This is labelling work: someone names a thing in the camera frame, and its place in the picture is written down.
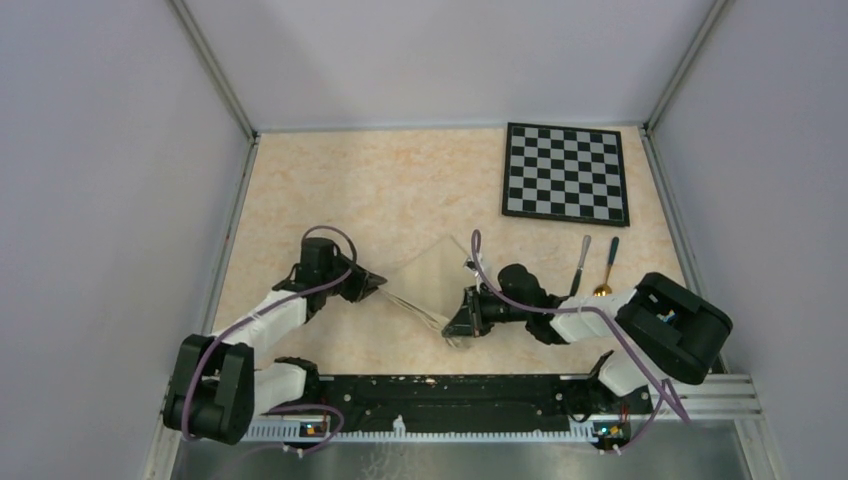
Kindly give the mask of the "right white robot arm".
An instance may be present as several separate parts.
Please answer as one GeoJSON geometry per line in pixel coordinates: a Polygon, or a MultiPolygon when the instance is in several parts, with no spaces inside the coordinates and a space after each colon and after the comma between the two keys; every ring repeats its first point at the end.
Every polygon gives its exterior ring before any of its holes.
{"type": "Polygon", "coordinates": [[[666,379],[702,384],[733,329],[722,310],[658,272],[628,291],[600,297],[558,297],[521,264],[504,267],[497,281],[496,290],[483,281],[465,289],[443,337],[476,338],[496,324],[518,322],[546,345],[614,338],[618,348],[586,385],[589,404],[600,412],[666,379]]]}

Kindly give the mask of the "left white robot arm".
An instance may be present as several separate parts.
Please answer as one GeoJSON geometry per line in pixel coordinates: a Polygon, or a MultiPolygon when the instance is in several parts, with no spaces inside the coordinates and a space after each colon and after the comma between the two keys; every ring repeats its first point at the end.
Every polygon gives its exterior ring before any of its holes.
{"type": "Polygon", "coordinates": [[[223,330],[182,341],[164,399],[163,425],[187,440],[234,445],[256,417],[277,406],[287,404],[302,414],[314,410],[321,397],[314,363],[282,358],[259,369],[257,362],[312,320],[329,298],[359,303],[386,282],[335,241],[302,238],[298,262],[258,305],[223,330]]]}

